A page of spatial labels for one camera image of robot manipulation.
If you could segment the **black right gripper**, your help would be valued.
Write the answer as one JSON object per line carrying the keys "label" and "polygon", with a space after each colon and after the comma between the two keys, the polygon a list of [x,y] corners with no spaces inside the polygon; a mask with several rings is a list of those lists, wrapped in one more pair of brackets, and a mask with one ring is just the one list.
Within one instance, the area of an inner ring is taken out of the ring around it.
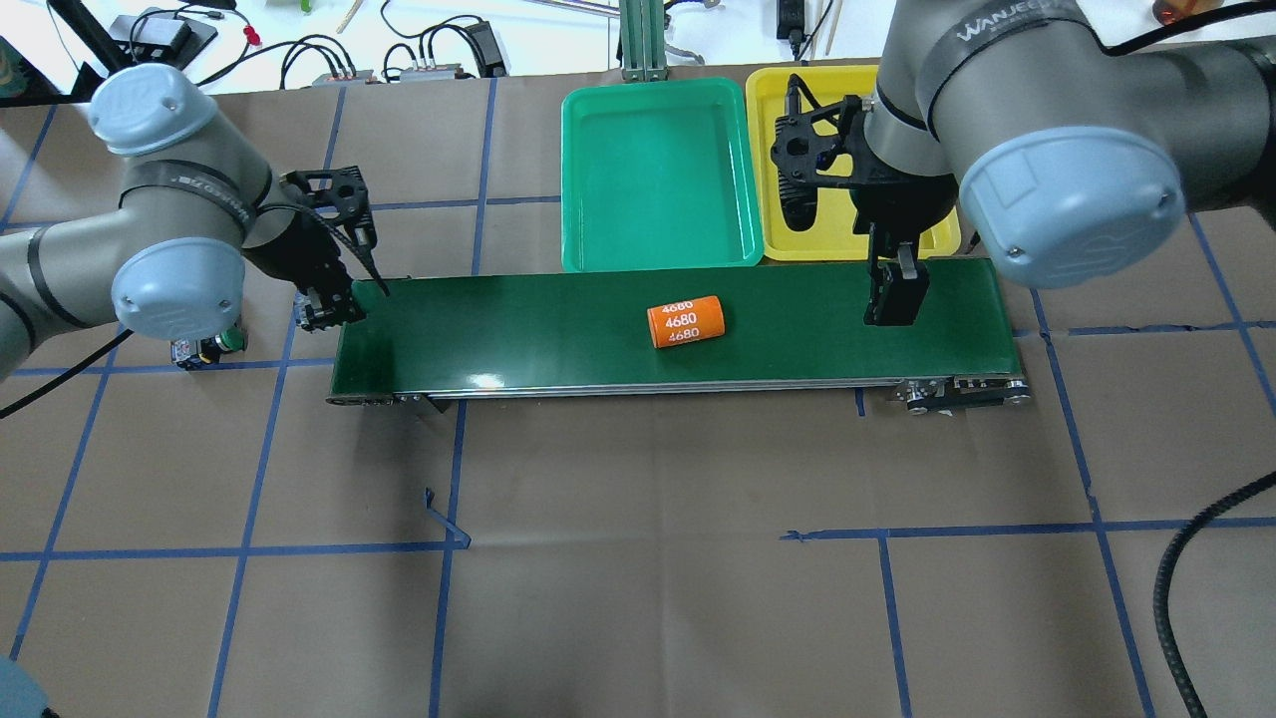
{"label": "black right gripper", "polygon": [[958,245],[952,176],[903,173],[866,145],[872,74],[769,77],[769,249],[869,250],[864,323],[911,326],[930,275],[915,250]]}

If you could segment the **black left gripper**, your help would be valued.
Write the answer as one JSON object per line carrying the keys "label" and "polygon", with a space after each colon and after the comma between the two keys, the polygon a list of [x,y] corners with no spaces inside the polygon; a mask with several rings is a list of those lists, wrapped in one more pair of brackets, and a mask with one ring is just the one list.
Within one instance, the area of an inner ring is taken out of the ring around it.
{"label": "black left gripper", "polygon": [[262,273],[293,284],[301,332],[364,321],[347,250],[378,286],[378,244],[369,191],[357,168],[295,170],[262,193]]}

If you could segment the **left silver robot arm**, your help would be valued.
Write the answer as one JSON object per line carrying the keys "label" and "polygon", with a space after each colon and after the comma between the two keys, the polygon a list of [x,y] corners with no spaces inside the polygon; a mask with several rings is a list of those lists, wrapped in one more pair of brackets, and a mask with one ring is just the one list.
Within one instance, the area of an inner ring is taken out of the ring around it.
{"label": "left silver robot arm", "polygon": [[160,64],[106,79],[88,122],[122,158],[122,190],[114,210],[3,237],[4,374],[52,337],[114,321],[211,339],[241,318],[249,265],[293,284],[306,332],[365,318],[341,259],[376,269],[360,170],[276,173],[211,94]]}

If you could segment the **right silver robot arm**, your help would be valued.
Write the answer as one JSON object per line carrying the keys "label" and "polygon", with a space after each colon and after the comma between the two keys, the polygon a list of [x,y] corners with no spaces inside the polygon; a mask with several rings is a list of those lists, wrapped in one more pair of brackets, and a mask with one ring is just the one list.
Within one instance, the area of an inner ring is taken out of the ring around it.
{"label": "right silver robot arm", "polygon": [[954,209],[997,270],[1065,289],[1154,254],[1185,214],[1273,221],[1273,37],[1157,48],[1242,3],[1102,45],[1074,1],[900,1],[873,94],[820,102],[789,78],[769,156],[785,223],[843,189],[866,235],[864,321],[909,326],[921,235]]}

